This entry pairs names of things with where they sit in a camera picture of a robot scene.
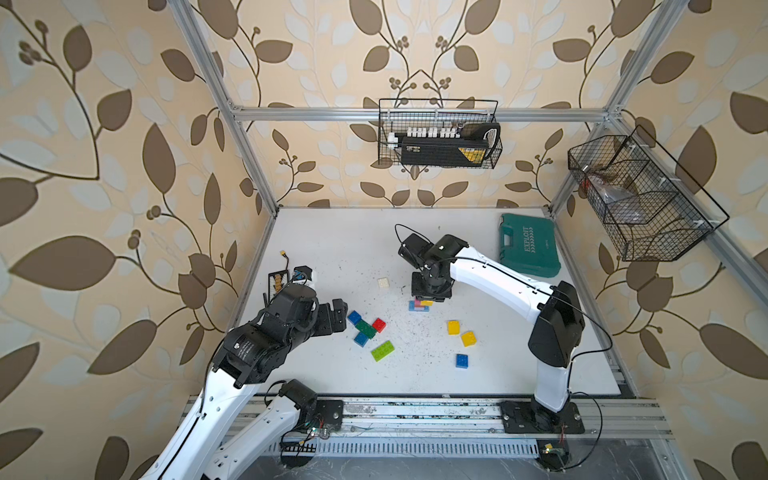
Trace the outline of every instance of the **red lego brick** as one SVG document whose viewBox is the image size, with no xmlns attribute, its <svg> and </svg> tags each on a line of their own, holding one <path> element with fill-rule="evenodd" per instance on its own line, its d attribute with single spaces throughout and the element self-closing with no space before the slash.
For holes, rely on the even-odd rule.
<svg viewBox="0 0 768 480">
<path fill-rule="evenodd" d="M 376 321 L 371 326 L 376 329 L 376 332 L 381 333 L 382 330 L 384 330 L 384 327 L 386 326 L 386 322 L 382 319 L 376 319 Z"/>
</svg>

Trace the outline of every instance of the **yellow lego brick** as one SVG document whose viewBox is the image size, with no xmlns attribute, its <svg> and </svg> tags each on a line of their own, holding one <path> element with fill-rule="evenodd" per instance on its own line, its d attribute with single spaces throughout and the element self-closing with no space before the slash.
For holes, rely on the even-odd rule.
<svg viewBox="0 0 768 480">
<path fill-rule="evenodd" d="M 459 331 L 461 331 L 461 327 L 458 325 L 458 320 L 451 320 L 448 322 L 449 335 L 458 335 Z"/>
<path fill-rule="evenodd" d="M 475 334 L 472 332 L 467 332 L 464 335 L 462 335 L 462 342 L 464 343 L 464 346 L 472 346 L 475 345 L 478 340 L 475 338 Z"/>
</svg>

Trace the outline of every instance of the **green toolbox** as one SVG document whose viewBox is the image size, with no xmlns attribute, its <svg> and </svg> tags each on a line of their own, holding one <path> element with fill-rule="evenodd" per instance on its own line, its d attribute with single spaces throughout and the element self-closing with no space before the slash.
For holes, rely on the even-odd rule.
<svg viewBox="0 0 768 480">
<path fill-rule="evenodd" d="M 554 223 L 548 218 L 502 214 L 499 263 L 526 275 L 550 278 L 560 271 Z"/>
</svg>

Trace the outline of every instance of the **white table surface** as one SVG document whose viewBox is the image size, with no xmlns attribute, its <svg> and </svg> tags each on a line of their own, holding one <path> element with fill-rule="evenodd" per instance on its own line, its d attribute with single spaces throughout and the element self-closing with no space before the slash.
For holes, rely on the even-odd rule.
<svg viewBox="0 0 768 480">
<path fill-rule="evenodd" d="M 403 223 L 436 242 L 450 233 L 481 253 L 498 259 L 498 224 L 502 213 L 541 216 L 535 209 L 287 209 L 280 211 L 248 297 L 241 323 L 263 308 L 267 275 L 307 265 L 316 272 L 321 303 L 342 298 L 368 323 L 387 322 L 382 333 L 361 348 L 353 342 L 358 330 L 347 320 L 343 333 L 308 339 L 293 350 L 266 386 L 280 379 L 298 379 L 327 394 L 532 394 L 536 358 L 528 350 L 533 326 L 506 305 L 476 288 L 456 283 L 453 297 L 435 303 L 428 313 L 409 312 L 414 269 L 398 254 L 393 230 Z M 401 238 L 410 232 L 399 228 Z M 379 288 L 387 277 L 390 287 Z M 552 279 L 571 282 L 565 266 Z M 447 322 L 457 319 L 462 333 L 473 331 L 476 345 L 465 348 L 449 336 Z M 586 322 L 576 352 L 600 349 L 591 322 Z M 390 340 L 395 351 L 376 362 L 370 352 Z M 469 368 L 457 369 L 455 356 L 469 356 Z M 574 363 L 571 391 L 617 395 L 616 381 L 605 356 L 594 353 Z"/>
</svg>

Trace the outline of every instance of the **blue lego brick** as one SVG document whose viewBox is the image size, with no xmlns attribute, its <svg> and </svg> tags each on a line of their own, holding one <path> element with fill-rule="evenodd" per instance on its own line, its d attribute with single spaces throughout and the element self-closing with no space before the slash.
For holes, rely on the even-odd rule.
<svg viewBox="0 0 768 480">
<path fill-rule="evenodd" d="M 408 302 L 408 311 L 409 312 L 428 312 L 429 307 L 428 306 L 416 306 L 414 305 L 413 300 Z"/>
<path fill-rule="evenodd" d="M 461 353 L 456 354 L 456 368 L 467 369 L 469 368 L 469 357 Z"/>
<path fill-rule="evenodd" d="M 366 342 L 368 342 L 368 337 L 363 332 L 358 333 L 355 337 L 355 343 L 360 346 L 366 346 Z"/>
<path fill-rule="evenodd" d="M 362 317 L 360 316 L 360 314 L 357 313 L 355 310 L 353 310 L 349 315 L 347 315 L 346 318 L 348 318 L 353 325 L 357 325 L 357 323 L 360 320 L 362 320 Z"/>
</svg>

